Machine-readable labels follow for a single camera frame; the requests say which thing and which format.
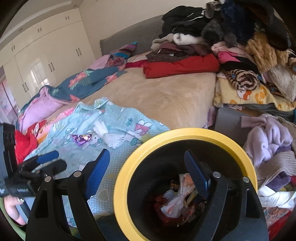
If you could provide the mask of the green left sleeve forearm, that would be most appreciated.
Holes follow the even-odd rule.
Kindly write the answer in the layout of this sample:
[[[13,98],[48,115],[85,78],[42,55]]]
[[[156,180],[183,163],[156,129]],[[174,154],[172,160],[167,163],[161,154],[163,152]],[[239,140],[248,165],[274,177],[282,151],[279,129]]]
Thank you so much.
[[[7,240],[25,240],[26,238],[26,233],[7,214],[3,198],[1,198],[1,228],[6,232]]]

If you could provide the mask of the left hand painted nails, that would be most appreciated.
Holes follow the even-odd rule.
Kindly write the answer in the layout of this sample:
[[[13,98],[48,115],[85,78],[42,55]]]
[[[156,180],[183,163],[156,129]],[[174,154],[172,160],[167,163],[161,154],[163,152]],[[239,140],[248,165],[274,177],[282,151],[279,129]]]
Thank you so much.
[[[16,206],[22,205],[22,204],[23,204],[23,200],[18,197],[12,197],[9,195],[4,198],[4,207],[6,209],[7,214],[12,220],[14,220],[16,223],[18,223],[21,226],[25,225],[26,223],[23,220],[23,218],[20,216]]]

